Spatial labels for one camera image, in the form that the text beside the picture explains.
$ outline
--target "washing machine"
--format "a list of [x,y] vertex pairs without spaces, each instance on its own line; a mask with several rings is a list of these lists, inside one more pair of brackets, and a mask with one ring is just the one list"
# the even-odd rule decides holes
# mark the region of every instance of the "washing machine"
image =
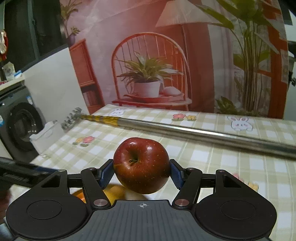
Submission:
[[28,163],[38,156],[30,135],[43,127],[25,86],[16,84],[0,93],[0,139],[13,159]]

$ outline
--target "washing machine door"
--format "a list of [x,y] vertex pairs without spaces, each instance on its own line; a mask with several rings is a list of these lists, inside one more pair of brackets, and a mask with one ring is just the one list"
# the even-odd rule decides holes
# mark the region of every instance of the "washing machine door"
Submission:
[[34,150],[30,136],[43,129],[42,120],[36,108],[29,103],[19,103],[11,111],[7,129],[17,148],[24,151]]

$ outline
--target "red apple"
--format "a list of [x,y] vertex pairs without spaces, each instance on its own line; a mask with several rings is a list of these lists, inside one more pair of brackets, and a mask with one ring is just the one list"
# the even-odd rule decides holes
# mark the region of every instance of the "red apple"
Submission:
[[140,194],[151,194],[167,182],[170,159],[159,142],[132,137],[116,149],[113,168],[123,186]]

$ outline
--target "checkered tablecloth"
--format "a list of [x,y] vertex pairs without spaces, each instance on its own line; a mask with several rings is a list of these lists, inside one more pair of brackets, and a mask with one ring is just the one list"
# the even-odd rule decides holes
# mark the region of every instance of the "checkered tablecloth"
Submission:
[[[118,106],[106,105],[95,115],[109,115]],[[249,118],[252,131],[237,132],[231,127],[231,120],[225,115],[215,115],[196,112],[169,111],[140,108],[124,108],[121,117],[210,129],[238,135],[246,135],[268,139],[288,144],[296,142],[296,122]],[[197,117],[196,121],[186,118],[182,121],[172,121],[173,115],[182,113]],[[73,145],[77,138],[93,136],[95,140],[89,146]],[[252,181],[259,185],[259,193],[267,198],[277,210],[277,222],[270,238],[273,241],[296,240],[296,162],[249,154],[245,152],[221,149],[214,145],[199,144],[187,139],[168,138],[153,133],[130,130],[122,127],[112,127],[105,124],[81,121],[47,151],[47,158],[38,156],[33,163],[57,169],[66,169],[68,173],[80,173],[87,167],[100,167],[106,160],[113,158],[118,145],[130,137],[150,138],[160,142],[167,150],[170,158],[174,158],[183,167],[196,167],[204,173],[215,173],[217,169],[225,169],[230,173],[238,173],[245,183]],[[111,182],[118,182],[114,176]],[[18,197],[24,188],[13,186],[13,197]],[[167,184],[158,192],[148,195],[150,199],[168,199],[176,196],[178,190],[173,182]],[[200,199],[212,193],[212,190],[202,189]]]

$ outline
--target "stainless steel rod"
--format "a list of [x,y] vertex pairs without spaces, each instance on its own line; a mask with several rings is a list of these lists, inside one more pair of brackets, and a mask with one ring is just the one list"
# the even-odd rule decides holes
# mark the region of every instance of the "stainless steel rod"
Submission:
[[252,152],[258,151],[272,156],[276,155],[283,158],[296,159],[296,146],[284,143],[142,120],[119,118],[117,122],[119,126],[132,129],[151,131],[169,136],[245,149]]

